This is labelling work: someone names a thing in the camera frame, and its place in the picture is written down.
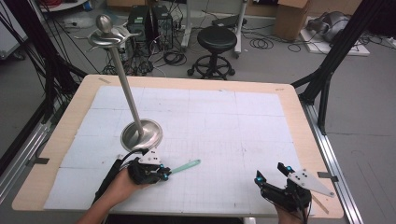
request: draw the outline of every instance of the metal ball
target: metal ball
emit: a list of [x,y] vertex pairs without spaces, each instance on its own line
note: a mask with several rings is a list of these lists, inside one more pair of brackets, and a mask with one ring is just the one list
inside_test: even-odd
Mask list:
[[111,29],[113,28],[113,22],[111,21],[110,17],[102,14],[96,17],[96,26],[100,31],[102,31],[105,34],[108,34],[111,32]]

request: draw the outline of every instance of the round stool seat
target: round stool seat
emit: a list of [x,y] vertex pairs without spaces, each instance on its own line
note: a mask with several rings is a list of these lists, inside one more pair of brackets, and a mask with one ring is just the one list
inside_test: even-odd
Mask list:
[[206,27],[198,33],[197,39],[203,48],[216,53],[232,49],[237,41],[232,31],[220,26]]

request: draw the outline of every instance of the floor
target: floor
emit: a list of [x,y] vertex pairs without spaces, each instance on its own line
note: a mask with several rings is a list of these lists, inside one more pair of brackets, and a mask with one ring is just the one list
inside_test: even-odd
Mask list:
[[[103,12],[90,12],[92,18]],[[116,24],[121,24],[124,15],[105,10]],[[202,25],[213,20],[206,15]],[[273,20],[247,18],[247,27],[263,27],[272,24]],[[94,28],[72,31],[71,36],[86,36]],[[271,28],[258,30],[271,33]],[[81,56],[70,39],[64,37],[69,49],[72,63],[82,70],[95,74],[92,66]],[[169,78],[188,77],[187,70],[205,51],[196,43],[196,33],[191,35],[189,48],[186,51],[187,61],[181,66],[162,66],[148,73],[147,76]],[[314,72],[326,55],[308,53],[301,45],[298,52],[290,51],[296,46],[288,43],[274,42],[271,49],[255,49],[249,40],[242,39],[242,54],[236,59],[231,52],[224,53],[236,71],[230,81],[291,83]],[[84,40],[76,41],[82,50],[90,46]],[[327,110],[326,130],[334,153],[344,172],[346,182],[361,212],[365,223],[394,223],[396,219],[396,50],[385,46],[369,43],[365,46],[370,56],[347,56],[336,70],[330,89]],[[96,49],[86,53],[97,70],[106,65],[106,55]],[[43,100],[43,91],[33,66],[27,59],[0,61],[0,155],[9,147]],[[13,198],[17,194],[24,178],[29,174],[26,167],[18,178],[13,189],[0,204],[1,223],[72,223],[81,213],[66,212],[21,212],[11,208]],[[258,223],[277,223],[275,218],[258,218]],[[310,223],[347,223],[345,218],[317,220]]]

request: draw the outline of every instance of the translucent green object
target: translucent green object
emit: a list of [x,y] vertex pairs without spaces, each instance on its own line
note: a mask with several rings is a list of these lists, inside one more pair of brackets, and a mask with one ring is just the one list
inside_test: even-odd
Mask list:
[[201,163],[201,160],[195,160],[195,161],[190,161],[182,166],[177,167],[176,169],[171,170],[172,174],[178,173],[180,171],[184,171],[187,170],[193,166],[198,165],[199,163]]

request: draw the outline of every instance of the black chair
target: black chair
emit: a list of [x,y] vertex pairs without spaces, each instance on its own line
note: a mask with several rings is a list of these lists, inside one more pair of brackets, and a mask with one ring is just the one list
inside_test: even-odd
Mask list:
[[[200,31],[197,38],[198,43],[212,54],[199,58],[192,68],[187,71],[188,75],[192,76],[196,70],[202,75],[201,78],[221,77],[227,80],[227,75],[233,76],[235,70],[233,70],[230,63],[225,58],[219,56],[219,54],[235,47],[237,41],[236,35],[227,28],[209,26]],[[206,58],[210,58],[209,63],[201,63],[201,61]],[[225,63],[218,64],[218,59],[221,59]]]

